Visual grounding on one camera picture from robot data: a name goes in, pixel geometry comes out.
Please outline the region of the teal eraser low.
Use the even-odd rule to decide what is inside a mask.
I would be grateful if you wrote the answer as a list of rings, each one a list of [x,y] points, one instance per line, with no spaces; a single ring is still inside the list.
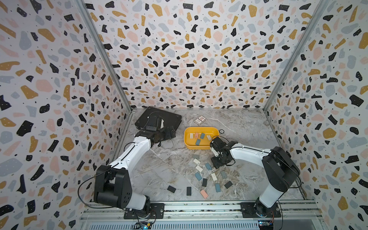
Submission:
[[[202,176],[199,172],[195,173],[195,177],[198,181],[202,180]]]

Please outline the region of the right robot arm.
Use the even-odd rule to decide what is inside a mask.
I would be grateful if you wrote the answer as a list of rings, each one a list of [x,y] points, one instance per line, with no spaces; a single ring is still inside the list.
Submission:
[[[300,170],[281,147],[259,149],[236,141],[226,143],[219,136],[213,138],[209,146],[214,154],[211,161],[215,168],[229,166],[236,160],[250,162],[264,168],[268,185],[256,200],[256,207],[272,208],[300,176]]]

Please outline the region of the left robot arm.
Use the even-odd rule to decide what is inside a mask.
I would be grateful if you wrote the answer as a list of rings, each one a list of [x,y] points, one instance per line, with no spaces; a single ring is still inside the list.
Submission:
[[[110,165],[97,169],[95,203],[119,209],[150,211],[150,198],[133,192],[129,174],[154,144],[160,146],[163,141],[176,137],[182,116],[155,111],[145,117],[145,122],[142,119],[143,116],[137,121],[139,131],[122,155]]]

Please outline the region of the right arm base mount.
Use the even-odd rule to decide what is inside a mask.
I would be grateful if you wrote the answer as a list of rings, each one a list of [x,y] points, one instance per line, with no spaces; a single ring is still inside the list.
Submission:
[[[243,218],[280,218],[281,211],[277,203],[267,208],[258,200],[256,202],[240,203]]]

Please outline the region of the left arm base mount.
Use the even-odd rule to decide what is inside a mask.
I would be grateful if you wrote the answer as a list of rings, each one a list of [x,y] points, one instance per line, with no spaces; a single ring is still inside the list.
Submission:
[[[163,219],[164,208],[164,203],[150,203],[150,206],[146,205],[143,210],[127,210],[124,214],[124,219]]]

